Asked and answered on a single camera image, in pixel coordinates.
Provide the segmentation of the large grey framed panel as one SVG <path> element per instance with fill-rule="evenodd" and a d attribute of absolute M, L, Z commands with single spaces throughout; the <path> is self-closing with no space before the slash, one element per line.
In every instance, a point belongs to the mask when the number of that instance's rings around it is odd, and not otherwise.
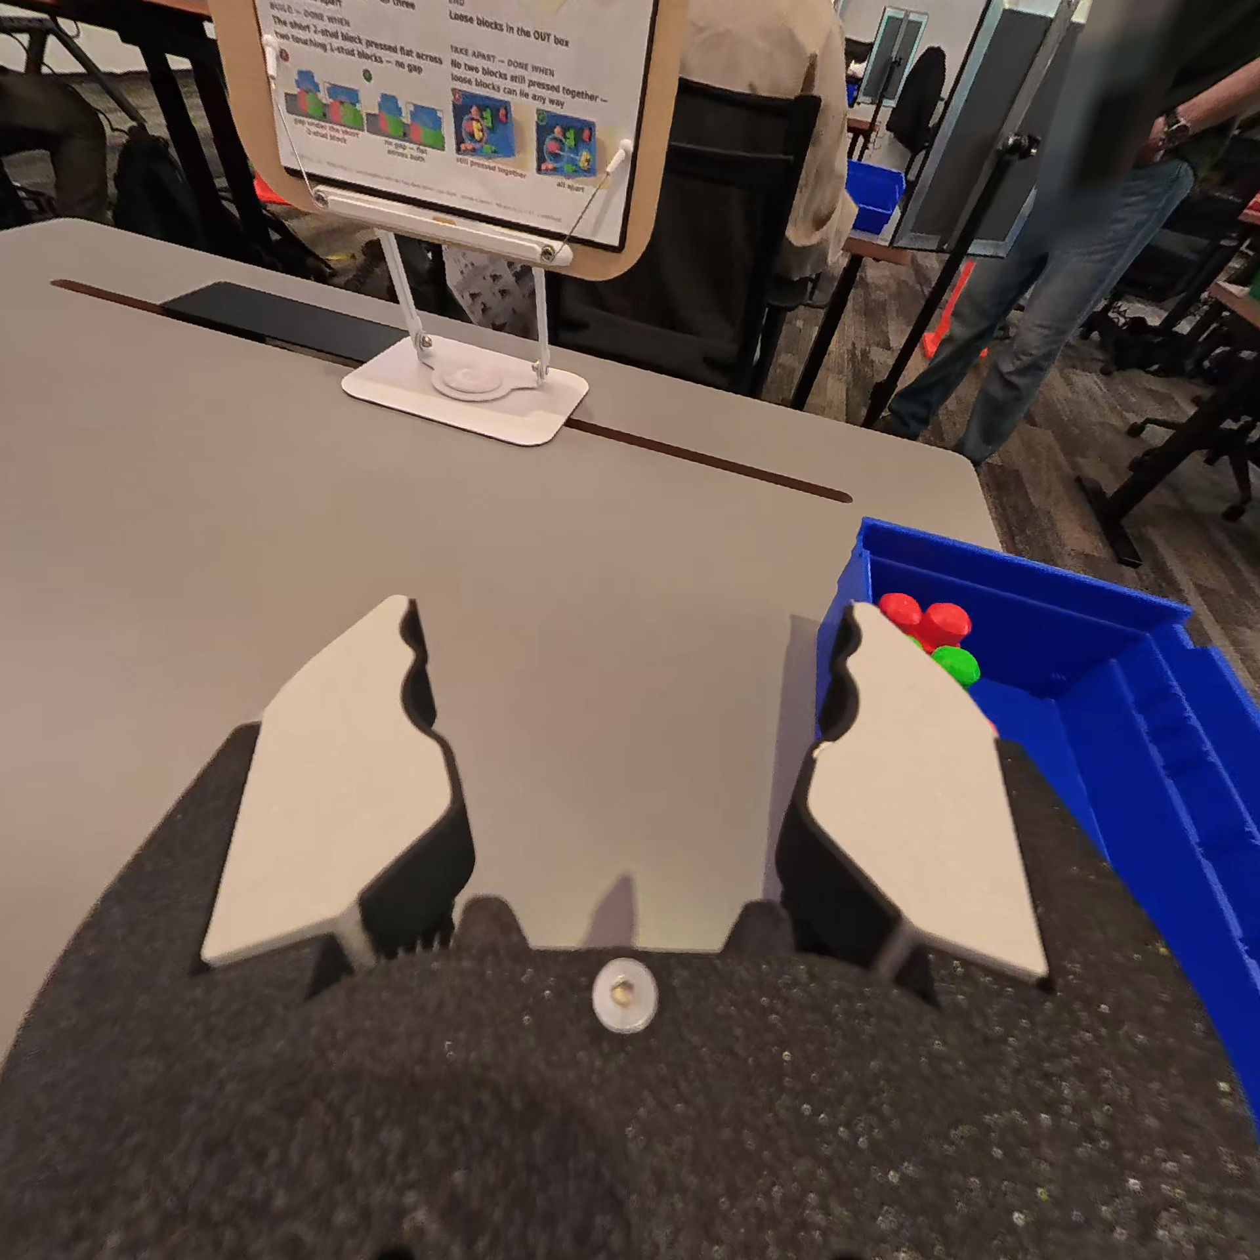
<path fill-rule="evenodd" d="M 1042 144 L 1089 2 L 986 2 L 893 223 L 895 249 L 949 253 L 1011 137 Z"/>

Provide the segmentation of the black hanging jacket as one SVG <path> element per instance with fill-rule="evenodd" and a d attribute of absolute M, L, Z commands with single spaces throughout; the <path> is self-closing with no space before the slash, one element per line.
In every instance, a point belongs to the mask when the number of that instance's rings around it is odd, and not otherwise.
<path fill-rule="evenodd" d="M 932 137 L 936 107 L 945 84 L 947 60 L 938 45 L 926 47 L 908 69 L 887 116 L 887 135 L 913 159 Z"/>

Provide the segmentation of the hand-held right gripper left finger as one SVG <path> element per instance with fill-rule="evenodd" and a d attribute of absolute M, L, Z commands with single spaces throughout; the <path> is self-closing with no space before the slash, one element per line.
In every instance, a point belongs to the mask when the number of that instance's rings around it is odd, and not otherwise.
<path fill-rule="evenodd" d="M 354 972 L 442 950 L 474 845 L 416 602 L 392 595 L 261 713 L 199 961 L 330 939 Z"/>

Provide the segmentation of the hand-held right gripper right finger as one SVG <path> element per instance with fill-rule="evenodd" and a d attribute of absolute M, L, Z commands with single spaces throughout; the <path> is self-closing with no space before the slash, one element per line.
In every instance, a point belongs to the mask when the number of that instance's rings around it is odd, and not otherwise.
<path fill-rule="evenodd" d="M 799 954 L 930 989 L 928 956 L 1048 986 L 999 739 L 869 602 L 842 606 L 775 842 Z"/>

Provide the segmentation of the printed instruction sheet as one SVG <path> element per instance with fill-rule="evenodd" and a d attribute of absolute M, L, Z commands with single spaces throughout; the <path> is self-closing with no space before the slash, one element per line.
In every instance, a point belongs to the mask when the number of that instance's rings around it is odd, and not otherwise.
<path fill-rule="evenodd" d="M 655 2 L 255 2 L 287 176 L 624 245 Z"/>

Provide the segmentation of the black tripod stand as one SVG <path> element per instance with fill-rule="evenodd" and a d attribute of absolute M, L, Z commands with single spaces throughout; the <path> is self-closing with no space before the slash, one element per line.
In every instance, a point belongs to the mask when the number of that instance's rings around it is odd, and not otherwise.
<path fill-rule="evenodd" d="M 1007 176 L 1014 167 L 1035 157 L 1039 148 L 1041 139 L 1037 135 L 1018 131 L 1005 135 L 990 154 L 990 159 L 984 165 L 984 180 L 971 198 L 968 212 L 962 215 L 960 225 L 949 236 L 945 262 L 941 264 L 932 288 L 928 290 L 913 324 L 910 326 L 910 331 L 904 337 L 885 378 L 876 384 L 876 387 L 872 387 L 867 410 L 859 423 L 861 428 L 872 428 L 891 397 L 897 393 L 898 382 L 915 350 L 919 348 L 921 337 L 928 331 L 938 307 L 951 292 L 955 279 L 968 258 L 969 247 L 983 227 L 984 215 L 998 198 Z"/>

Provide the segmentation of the small red mega block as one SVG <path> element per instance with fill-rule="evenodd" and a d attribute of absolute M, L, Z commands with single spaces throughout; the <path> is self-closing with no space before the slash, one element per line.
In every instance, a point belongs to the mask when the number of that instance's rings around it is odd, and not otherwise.
<path fill-rule="evenodd" d="M 912 638 L 926 655 L 941 647 L 960 647 L 971 634 L 971 619 L 964 608 L 949 602 L 919 606 L 906 593 L 883 593 L 876 600 L 878 612 L 906 638 Z"/>

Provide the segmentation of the black office chair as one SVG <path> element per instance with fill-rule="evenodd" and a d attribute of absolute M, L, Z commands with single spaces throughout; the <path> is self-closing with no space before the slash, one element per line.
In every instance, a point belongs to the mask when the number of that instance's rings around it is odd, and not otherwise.
<path fill-rule="evenodd" d="M 646 249 L 609 281 L 547 275 L 553 344 L 758 397 L 803 296 L 777 264 L 816 111 L 682 79 Z"/>

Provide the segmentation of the brown background table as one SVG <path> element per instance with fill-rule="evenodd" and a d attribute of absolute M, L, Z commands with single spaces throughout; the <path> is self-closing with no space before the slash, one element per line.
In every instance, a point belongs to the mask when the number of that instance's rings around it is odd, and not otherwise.
<path fill-rule="evenodd" d="M 323 268 L 323 260 L 255 195 L 253 170 L 229 114 L 222 60 L 207 34 L 207 2 L 10 2 L 9 8 L 24 13 L 18 28 L 33 40 L 25 53 L 27 71 L 40 71 L 48 38 L 55 38 L 83 71 L 95 71 L 95 64 L 70 45 L 61 21 L 110 30 L 123 45 L 138 51 L 210 253 L 291 275 L 306 275 L 310 262 L 317 271 Z M 190 66 L 227 198 L 220 197 L 171 58 Z"/>
<path fill-rule="evenodd" d="M 809 356 L 799 370 L 796 380 L 788 408 L 794 412 L 803 412 L 805 404 L 811 399 L 812 387 L 816 384 L 822 367 L 826 365 L 827 352 L 839 331 L 842 314 L 855 288 L 855 281 L 863 270 L 863 264 L 869 260 L 887 262 L 895 266 L 906 266 L 910 262 L 910 253 L 893 245 L 867 241 L 865 238 L 850 236 L 844 241 L 844 262 L 837 284 L 827 299 L 822 320 L 816 327 L 816 333 L 811 342 Z"/>

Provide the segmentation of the green mega block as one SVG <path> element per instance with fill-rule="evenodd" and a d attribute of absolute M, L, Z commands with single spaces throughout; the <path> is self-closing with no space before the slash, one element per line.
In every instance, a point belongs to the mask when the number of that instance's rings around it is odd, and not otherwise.
<path fill-rule="evenodd" d="M 932 645 L 919 638 L 910 638 L 921 651 L 930 656 L 956 685 L 969 690 L 979 683 L 981 670 L 975 656 L 956 643 Z"/>

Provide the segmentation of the white document stand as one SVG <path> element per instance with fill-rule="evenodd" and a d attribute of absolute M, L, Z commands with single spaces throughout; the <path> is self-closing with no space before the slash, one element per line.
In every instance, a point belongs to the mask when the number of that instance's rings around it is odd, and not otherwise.
<path fill-rule="evenodd" d="M 403 309 L 407 341 L 345 376 L 343 393 L 515 447 L 549 443 L 588 389 L 581 376 L 549 363 L 545 281 L 554 271 L 526 266 L 541 273 L 540 329 L 526 357 L 513 357 L 474 346 L 465 335 L 427 329 L 407 290 L 399 255 L 403 238 L 386 230 L 373 232 Z"/>

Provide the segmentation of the black backpack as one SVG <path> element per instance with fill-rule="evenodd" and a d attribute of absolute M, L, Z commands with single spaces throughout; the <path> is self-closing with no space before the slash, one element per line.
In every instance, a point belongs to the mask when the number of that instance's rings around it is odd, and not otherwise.
<path fill-rule="evenodd" d="M 119 230 L 162 243 L 209 247 L 196 200 L 167 141 L 139 126 L 126 131 L 117 152 L 111 223 Z"/>

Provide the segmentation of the small blue background bin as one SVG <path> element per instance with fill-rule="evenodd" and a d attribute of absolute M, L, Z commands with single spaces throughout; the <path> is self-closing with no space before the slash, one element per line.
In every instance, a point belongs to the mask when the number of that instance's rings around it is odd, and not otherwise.
<path fill-rule="evenodd" d="M 844 191 L 854 202 L 852 234 L 878 238 L 904 197 L 904 174 L 863 161 L 846 163 Z"/>

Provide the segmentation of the blue bin with coloured blocks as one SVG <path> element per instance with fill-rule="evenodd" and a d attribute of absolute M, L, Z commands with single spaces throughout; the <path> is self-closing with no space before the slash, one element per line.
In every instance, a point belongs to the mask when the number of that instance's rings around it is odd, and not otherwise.
<path fill-rule="evenodd" d="M 863 518 L 814 642 L 814 714 L 852 602 L 960 606 L 971 698 L 1091 836 L 1205 1006 L 1257 1113 L 1257 707 L 1190 610 Z"/>

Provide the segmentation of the small grey framed panel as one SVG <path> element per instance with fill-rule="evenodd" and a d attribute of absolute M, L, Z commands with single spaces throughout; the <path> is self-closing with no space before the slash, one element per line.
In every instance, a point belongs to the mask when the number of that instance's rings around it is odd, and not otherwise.
<path fill-rule="evenodd" d="M 859 107 L 897 103 L 926 25 L 926 12 L 900 6 L 882 8 L 855 94 Z"/>

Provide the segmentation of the black rectangular table panel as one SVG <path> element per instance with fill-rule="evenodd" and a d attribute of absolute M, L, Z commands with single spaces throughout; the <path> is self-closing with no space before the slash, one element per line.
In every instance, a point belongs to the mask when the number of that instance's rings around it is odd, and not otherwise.
<path fill-rule="evenodd" d="M 227 281 L 179 294 L 160 305 L 160 314 L 351 369 L 407 341 L 403 331 L 392 326 Z"/>

